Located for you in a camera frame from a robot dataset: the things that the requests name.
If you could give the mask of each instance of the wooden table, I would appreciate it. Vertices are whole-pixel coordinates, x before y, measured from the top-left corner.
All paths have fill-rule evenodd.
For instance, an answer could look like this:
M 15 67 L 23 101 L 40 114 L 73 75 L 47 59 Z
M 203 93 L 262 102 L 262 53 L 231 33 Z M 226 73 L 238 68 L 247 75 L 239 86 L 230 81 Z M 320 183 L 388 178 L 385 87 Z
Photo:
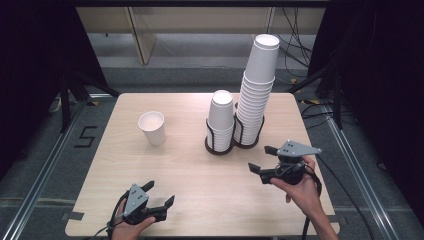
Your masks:
M 223 156 L 210 154 L 204 145 L 211 99 L 212 93 L 122 94 L 73 209 L 84 216 L 69 220 L 66 233 L 94 235 L 132 183 L 154 180 L 147 206 L 162 206 L 172 195 L 175 202 L 168 219 L 143 236 L 301 235 L 305 216 L 300 209 L 286 204 L 283 191 L 263 185 L 248 168 L 248 162 L 263 168 L 277 165 L 276 157 L 265 154 L 265 145 L 279 148 L 287 139 L 310 145 L 293 95 L 272 93 L 258 144 L 234 147 Z M 158 147 L 137 126 L 139 117 L 152 110 L 165 116 L 167 139 Z M 322 180 L 318 166 L 316 172 Z M 327 215 L 334 215 L 324 181 L 321 201 Z M 339 224 L 332 225 L 338 232 Z M 308 233 L 315 234 L 312 226 Z

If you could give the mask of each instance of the tall stack of cups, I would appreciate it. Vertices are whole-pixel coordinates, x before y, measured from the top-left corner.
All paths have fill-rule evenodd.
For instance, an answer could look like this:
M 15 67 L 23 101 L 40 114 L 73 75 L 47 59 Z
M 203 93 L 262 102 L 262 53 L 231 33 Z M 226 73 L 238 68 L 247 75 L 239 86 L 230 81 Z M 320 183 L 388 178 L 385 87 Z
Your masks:
M 235 141 L 243 146 L 251 146 L 259 138 L 275 80 L 279 43 L 275 36 L 261 34 L 252 46 L 240 88 L 234 132 Z
M 214 153 L 231 150 L 234 131 L 233 95 L 226 90 L 218 90 L 212 96 L 209 116 L 206 120 L 206 144 Z

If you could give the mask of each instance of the human hand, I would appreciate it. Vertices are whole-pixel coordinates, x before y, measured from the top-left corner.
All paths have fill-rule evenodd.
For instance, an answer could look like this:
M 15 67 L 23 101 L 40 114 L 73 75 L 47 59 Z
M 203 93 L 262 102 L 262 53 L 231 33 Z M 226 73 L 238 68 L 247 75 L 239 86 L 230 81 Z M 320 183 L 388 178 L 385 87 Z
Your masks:
M 315 162 L 310 157 L 303 156 L 303 161 L 308 165 L 306 171 L 315 170 Z M 286 202 L 293 200 L 306 216 L 311 217 L 314 211 L 322 210 L 317 187 L 308 174 L 303 174 L 302 181 L 296 185 L 290 185 L 278 178 L 272 178 L 270 182 L 285 191 Z
M 117 215 L 122 214 L 124 211 L 125 202 L 124 199 L 119 205 Z M 156 221 L 155 217 L 146 218 L 143 222 L 137 225 L 130 225 L 123 221 L 122 217 L 115 220 L 115 229 L 112 233 L 112 240 L 135 240 L 138 238 L 140 233 L 152 225 Z

